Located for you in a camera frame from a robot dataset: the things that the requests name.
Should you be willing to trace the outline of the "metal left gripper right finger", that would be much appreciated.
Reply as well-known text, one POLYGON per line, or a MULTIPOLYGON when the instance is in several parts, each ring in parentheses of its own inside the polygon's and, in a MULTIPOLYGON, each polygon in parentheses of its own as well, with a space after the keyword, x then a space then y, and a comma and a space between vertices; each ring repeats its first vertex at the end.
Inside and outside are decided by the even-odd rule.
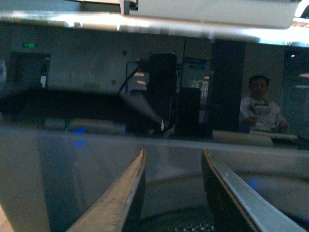
POLYGON ((201 169, 218 232, 304 232, 306 156, 205 149, 201 169))

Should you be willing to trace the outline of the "metal left gripper left finger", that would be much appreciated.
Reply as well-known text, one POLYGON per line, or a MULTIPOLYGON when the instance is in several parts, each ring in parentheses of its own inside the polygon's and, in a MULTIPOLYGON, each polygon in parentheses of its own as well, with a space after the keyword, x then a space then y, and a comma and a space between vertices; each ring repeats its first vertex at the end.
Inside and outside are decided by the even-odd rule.
POLYGON ((145 195, 146 149, 127 166, 69 232, 136 232, 145 195))

